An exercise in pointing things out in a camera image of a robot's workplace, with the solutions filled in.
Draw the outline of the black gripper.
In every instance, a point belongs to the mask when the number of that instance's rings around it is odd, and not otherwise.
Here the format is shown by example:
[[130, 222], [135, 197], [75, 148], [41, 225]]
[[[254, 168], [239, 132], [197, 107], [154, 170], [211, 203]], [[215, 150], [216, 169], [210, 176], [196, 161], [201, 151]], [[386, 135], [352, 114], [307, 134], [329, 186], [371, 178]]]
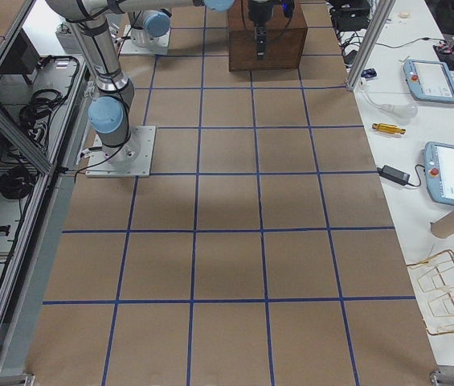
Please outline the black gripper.
[[270, 1], [248, 1], [248, 17], [255, 26], [256, 58], [262, 60], [267, 45], [266, 23], [271, 19]]

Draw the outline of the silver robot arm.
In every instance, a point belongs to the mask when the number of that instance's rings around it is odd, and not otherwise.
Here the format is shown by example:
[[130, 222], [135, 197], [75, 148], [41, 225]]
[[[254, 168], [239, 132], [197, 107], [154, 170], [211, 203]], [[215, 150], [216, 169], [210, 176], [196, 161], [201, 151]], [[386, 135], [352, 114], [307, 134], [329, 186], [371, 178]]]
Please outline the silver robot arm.
[[130, 36], [137, 47], [148, 47], [170, 31], [171, 13], [167, 9], [129, 12]]
[[100, 96], [88, 108], [88, 121], [101, 141], [104, 163], [125, 174], [133, 173], [141, 157], [139, 130], [129, 124], [134, 86], [122, 70], [119, 53], [110, 35], [107, 14], [137, 14], [132, 27], [151, 37], [163, 36], [170, 28], [164, 13], [175, 7], [205, 6], [217, 12], [233, 7], [233, 1], [49, 1], [49, 7], [70, 24], [76, 42]]

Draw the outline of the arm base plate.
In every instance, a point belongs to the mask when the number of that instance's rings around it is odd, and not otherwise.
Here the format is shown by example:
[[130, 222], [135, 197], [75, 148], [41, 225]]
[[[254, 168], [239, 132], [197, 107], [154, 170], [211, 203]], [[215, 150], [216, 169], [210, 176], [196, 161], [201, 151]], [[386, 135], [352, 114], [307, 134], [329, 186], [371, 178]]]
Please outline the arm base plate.
[[125, 26], [123, 34], [117, 38], [120, 55], [166, 55], [170, 45], [170, 31], [154, 37], [142, 29]]
[[156, 137], [155, 125], [130, 127], [130, 139], [118, 154], [112, 148], [91, 152], [90, 167], [84, 172], [90, 178], [149, 177]]

